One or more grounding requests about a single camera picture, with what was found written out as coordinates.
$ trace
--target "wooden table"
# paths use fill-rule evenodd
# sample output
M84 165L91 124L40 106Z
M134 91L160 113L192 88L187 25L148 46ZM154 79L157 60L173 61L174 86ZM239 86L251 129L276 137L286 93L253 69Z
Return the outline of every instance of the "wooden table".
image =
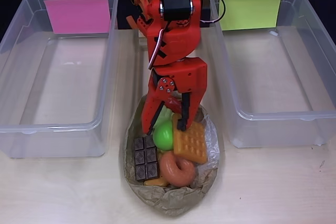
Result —
M216 48L212 32L203 30L202 46L196 51L205 60ZM335 143L235 148L219 123L211 71L203 105L217 126L222 151L214 185L200 204L178 218L162 216L142 203L123 178L121 146L146 92L147 52L136 42L135 32L118 30L117 37L118 83L106 153L50 159L10 159L0 153L0 223L335 223Z

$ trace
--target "toy food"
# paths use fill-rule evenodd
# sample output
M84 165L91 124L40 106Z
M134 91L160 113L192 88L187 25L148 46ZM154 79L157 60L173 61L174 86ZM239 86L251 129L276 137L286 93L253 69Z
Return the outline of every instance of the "toy food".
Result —
M195 166L192 162L166 152L160 159L161 175L173 186L188 186L195 179Z
M161 175L160 178L146 180L143 183L145 186L167 186L169 182Z
M151 136L134 140L135 179L138 182L159 177L156 147Z
M153 126L154 129L156 129L160 124L170 120L172 118L173 111L168 109L166 106L162 107L162 110L159 114L159 117L156 119L156 122Z
M154 130L153 141L160 150L170 151L173 149L173 124L170 119Z
M205 164L207 161L204 127L193 122L185 132L177 129L177 121L181 115L173 115L174 154L187 160Z

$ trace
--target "plastic storage bin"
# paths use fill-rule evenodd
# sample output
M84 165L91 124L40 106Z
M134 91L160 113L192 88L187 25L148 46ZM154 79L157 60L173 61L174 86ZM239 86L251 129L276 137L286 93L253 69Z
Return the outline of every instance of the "plastic storage bin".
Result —
M218 0L211 10L217 17ZM235 146L320 145L335 135L336 47L308 0L281 0L274 29L222 31L217 23L216 32Z
M100 156L117 64L118 0L106 34L56 35L44 0L23 0L0 44L0 150L9 157Z

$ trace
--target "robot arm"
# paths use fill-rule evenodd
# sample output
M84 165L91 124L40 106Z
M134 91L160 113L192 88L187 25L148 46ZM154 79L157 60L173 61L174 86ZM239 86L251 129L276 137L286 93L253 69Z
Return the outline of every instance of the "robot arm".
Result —
M207 85L207 65L186 58L201 39L201 0L131 0L141 7L137 27L148 41L152 74L142 111L143 132L150 134L165 104L182 114L177 128L185 131L194 120ZM182 94L182 101L172 96Z

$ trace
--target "toy donut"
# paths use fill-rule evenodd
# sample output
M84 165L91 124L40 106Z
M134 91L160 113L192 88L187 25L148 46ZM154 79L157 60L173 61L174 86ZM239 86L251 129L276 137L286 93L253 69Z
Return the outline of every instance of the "toy donut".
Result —
M173 152L166 152L160 159L160 173L173 186L188 186L195 179L194 164Z

